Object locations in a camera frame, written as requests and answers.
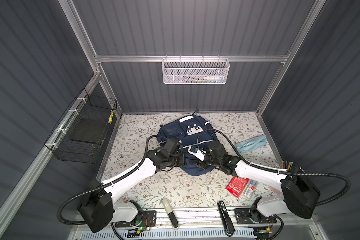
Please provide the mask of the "light blue cloth pouch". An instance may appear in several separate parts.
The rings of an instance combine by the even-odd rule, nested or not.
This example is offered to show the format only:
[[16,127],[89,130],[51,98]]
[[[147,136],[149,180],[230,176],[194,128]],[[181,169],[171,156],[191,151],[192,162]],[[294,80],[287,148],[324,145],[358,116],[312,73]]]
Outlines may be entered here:
[[265,135],[255,136],[236,144],[236,149],[241,155],[253,152],[264,147],[267,144],[267,137]]

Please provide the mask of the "navy blue student backpack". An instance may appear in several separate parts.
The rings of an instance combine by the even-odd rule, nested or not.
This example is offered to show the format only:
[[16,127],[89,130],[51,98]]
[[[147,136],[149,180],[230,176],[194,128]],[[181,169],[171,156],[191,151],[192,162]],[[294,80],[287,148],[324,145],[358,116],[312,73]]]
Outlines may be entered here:
[[211,172],[214,167],[208,166],[202,169],[195,165],[193,161],[197,158],[188,152],[191,146],[199,144],[201,148],[207,148],[208,144],[218,141],[212,125],[201,116],[195,114],[176,119],[166,125],[160,125],[157,140],[160,146],[164,146],[166,139],[178,138],[183,145],[185,153],[185,165],[182,170],[191,176],[200,176]]

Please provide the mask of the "red card pack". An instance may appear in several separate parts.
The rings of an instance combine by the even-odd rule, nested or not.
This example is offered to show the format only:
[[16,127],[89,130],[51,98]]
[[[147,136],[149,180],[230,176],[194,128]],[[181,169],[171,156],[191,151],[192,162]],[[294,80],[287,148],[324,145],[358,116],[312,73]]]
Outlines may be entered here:
[[247,178],[233,177],[226,186],[226,190],[234,197],[239,198],[248,183],[249,179]]

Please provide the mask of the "clear pen refill pack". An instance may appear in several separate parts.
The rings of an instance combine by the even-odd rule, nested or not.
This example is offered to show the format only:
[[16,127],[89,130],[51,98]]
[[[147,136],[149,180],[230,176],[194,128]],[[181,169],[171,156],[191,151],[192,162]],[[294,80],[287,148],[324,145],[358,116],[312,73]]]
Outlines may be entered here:
[[244,197],[250,199],[255,192],[256,186],[257,186],[257,182],[254,180],[250,180],[245,188]]

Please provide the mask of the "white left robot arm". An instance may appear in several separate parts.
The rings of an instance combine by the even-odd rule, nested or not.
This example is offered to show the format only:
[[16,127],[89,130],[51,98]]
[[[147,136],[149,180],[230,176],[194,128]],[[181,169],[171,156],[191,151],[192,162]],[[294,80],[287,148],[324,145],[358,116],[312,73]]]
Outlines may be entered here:
[[129,189],[156,173],[185,165],[185,153],[164,148],[149,150],[141,161],[121,174],[98,183],[103,189],[81,197],[78,211],[93,233],[103,230],[112,222],[132,222],[139,214],[133,203],[118,204],[117,200]]

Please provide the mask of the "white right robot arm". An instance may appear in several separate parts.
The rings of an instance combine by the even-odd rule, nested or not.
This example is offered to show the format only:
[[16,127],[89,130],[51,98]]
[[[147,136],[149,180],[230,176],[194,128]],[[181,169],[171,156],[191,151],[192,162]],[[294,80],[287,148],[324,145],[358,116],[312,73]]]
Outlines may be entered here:
[[269,167],[260,170],[260,165],[229,155],[217,141],[211,142],[207,149],[191,146],[188,152],[197,158],[194,163],[200,168],[213,166],[226,175],[267,185],[274,192],[271,196],[255,200],[250,210],[254,221],[260,217],[287,213],[303,219],[312,217],[320,191],[307,176],[294,176],[287,170]]

